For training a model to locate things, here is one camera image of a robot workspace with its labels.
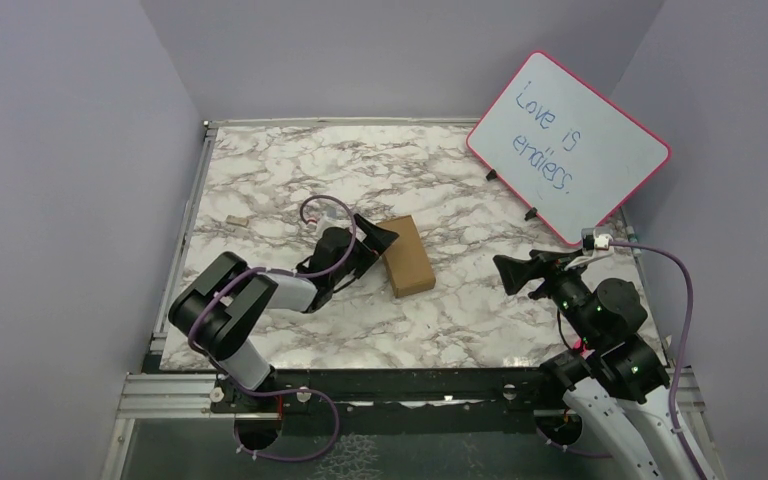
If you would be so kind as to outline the brown cardboard box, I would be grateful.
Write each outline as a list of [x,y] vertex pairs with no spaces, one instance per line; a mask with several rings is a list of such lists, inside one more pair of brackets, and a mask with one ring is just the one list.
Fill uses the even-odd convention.
[[432,290],[436,286],[436,276],[413,217],[385,220],[378,226],[399,235],[383,254],[394,297],[404,298]]

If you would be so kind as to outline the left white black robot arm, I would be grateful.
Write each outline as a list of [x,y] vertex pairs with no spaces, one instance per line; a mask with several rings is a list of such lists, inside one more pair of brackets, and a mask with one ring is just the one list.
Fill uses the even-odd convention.
[[399,239],[395,231],[352,216],[362,233],[329,226],[313,253],[293,272],[250,267],[239,255],[223,252],[173,301],[167,318],[191,347],[237,383],[236,396],[258,411],[273,401],[274,367],[250,335],[268,310],[311,314],[335,293],[361,278]]

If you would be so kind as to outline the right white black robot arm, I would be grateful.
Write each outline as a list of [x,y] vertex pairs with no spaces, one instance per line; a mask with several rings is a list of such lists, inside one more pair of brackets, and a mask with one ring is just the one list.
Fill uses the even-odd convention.
[[533,250],[527,260],[494,256],[506,294],[539,281],[529,298],[550,299],[581,340],[581,349],[541,364],[538,396],[549,406],[571,408],[629,478],[714,479],[716,470],[677,407],[684,361],[677,359],[669,373],[639,335],[648,314],[637,289],[618,278],[589,289],[581,278],[619,245],[604,236],[575,252]]

